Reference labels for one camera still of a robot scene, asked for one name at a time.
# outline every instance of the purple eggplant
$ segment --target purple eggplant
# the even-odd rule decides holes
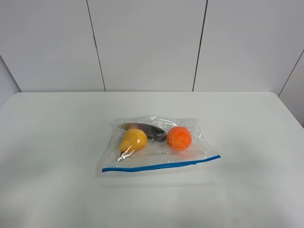
[[[147,135],[148,139],[152,139],[157,142],[163,142],[167,139],[167,134],[162,128],[145,123],[125,123],[122,124],[121,128],[125,130],[129,130],[131,128],[140,129]]]

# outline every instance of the plastic bag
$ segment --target plastic bag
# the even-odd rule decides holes
[[[147,138],[141,130],[134,130],[134,126],[141,128]],[[173,168],[220,158],[201,135],[197,119],[142,116],[116,120],[112,128],[112,137],[102,155],[97,174]],[[158,138],[153,135],[162,130],[165,136],[161,133]]]

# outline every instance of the toy fruit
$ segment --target toy fruit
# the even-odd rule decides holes
[[[125,133],[120,151],[122,153],[139,151],[147,145],[147,142],[147,136],[142,130],[132,128]]]
[[[167,134],[168,146],[176,151],[187,149],[191,145],[190,131],[185,127],[173,127]]]
[[[145,132],[145,134],[147,135],[147,137],[149,139],[153,139],[157,142],[164,142],[167,138],[167,134],[162,128],[152,126],[149,124],[145,124],[145,123],[144,124],[143,123],[125,123],[125,124],[122,124],[121,128],[123,128],[125,130],[129,130],[132,128],[140,129],[143,132]]]

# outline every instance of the orange fruit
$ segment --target orange fruit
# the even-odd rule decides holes
[[[167,134],[168,146],[176,151],[183,151],[191,145],[190,131],[185,127],[173,127]]]

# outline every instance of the tabletop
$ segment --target tabletop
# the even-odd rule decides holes
[[[96,177],[119,117],[201,120],[220,159]],[[303,227],[304,129],[270,92],[18,93],[0,108],[3,228]]]

